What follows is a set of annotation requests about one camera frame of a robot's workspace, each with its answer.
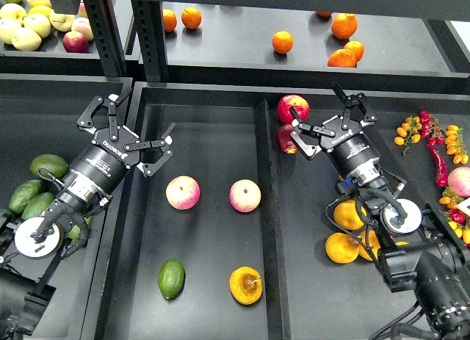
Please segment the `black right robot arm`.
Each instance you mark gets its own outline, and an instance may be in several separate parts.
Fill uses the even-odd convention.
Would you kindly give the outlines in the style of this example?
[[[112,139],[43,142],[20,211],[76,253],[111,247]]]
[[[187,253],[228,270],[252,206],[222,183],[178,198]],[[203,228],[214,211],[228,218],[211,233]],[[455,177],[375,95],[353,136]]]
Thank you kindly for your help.
[[[365,236],[358,244],[392,292],[415,295],[415,304],[375,338],[467,339],[469,294],[459,274],[469,264],[469,252],[432,204],[419,207],[400,197],[406,180],[381,167],[380,153],[364,131],[376,121],[366,96],[348,95],[337,84],[333,91],[343,103],[342,113],[312,126],[291,106],[290,137],[305,158],[328,156],[341,176],[339,197],[355,201],[366,233],[379,242],[373,247]]]

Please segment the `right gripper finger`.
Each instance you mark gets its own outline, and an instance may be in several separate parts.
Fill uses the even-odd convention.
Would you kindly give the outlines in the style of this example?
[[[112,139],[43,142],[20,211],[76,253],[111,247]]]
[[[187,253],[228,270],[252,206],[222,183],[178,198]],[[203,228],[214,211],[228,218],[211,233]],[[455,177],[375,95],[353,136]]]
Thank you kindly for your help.
[[[344,105],[341,116],[342,130],[352,129],[353,123],[357,123],[361,128],[375,124],[376,115],[366,108],[367,98],[363,93],[347,95],[337,82],[332,83],[332,90]]]
[[[290,137],[298,151],[307,159],[312,160],[322,151],[320,140],[323,137],[334,138],[335,131],[325,127],[312,126],[303,122],[299,113],[294,107],[289,108],[289,113],[293,117]]]

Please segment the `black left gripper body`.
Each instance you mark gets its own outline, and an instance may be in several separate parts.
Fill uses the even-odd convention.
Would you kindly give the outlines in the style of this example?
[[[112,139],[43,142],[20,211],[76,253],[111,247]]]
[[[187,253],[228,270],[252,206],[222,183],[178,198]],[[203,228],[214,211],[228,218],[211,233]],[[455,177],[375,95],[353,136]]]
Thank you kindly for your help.
[[[137,151],[127,151],[126,145],[136,144],[140,138],[125,126],[117,129],[113,141],[109,129],[99,129],[92,142],[70,164],[70,171],[93,181],[103,192],[113,192],[130,169],[140,162]]]

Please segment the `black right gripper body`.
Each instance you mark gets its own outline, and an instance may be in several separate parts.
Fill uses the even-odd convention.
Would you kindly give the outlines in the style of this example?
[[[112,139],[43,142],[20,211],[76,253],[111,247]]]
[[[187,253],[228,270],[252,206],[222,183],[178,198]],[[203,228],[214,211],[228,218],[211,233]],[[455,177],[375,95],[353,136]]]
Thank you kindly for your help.
[[[373,166],[379,160],[380,154],[365,135],[360,122],[350,120],[348,129],[343,129],[342,118],[334,116],[322,127],[327,132],[335,132],[334,137],[322,135],[319,144],[342,178],[350,176],[363,164]]]

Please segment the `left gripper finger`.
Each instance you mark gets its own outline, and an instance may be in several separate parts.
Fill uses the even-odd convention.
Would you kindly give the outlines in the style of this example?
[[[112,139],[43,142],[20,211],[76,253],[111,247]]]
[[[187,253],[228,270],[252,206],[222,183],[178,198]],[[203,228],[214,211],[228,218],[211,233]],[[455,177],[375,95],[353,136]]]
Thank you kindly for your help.
[[[119,139],[117,108],[131,95],[131,87],[125,88],[120,95],[110,94],[107,98],[97,95],[89,103],[87,108],[77,120],[76,124],[79,130],[87,131],[91,134],[97,132],[97,128],[93,122],[95,114],[105,109],[109,124],[109,136],[111,141],[116,142]]]
[[[171,123],[158,140],[144,142],[138,140],[125,144],[123,150],[126,157],[123,162],[126,168],[136,167],[145,177],[153,176],[173,156],[173,151],[170,149],[173,142],[170,133],[175,127],[176,123]],[[160,156],[155,162],[144,162],[142,160],[142,155],[149,151],[159,152]]]

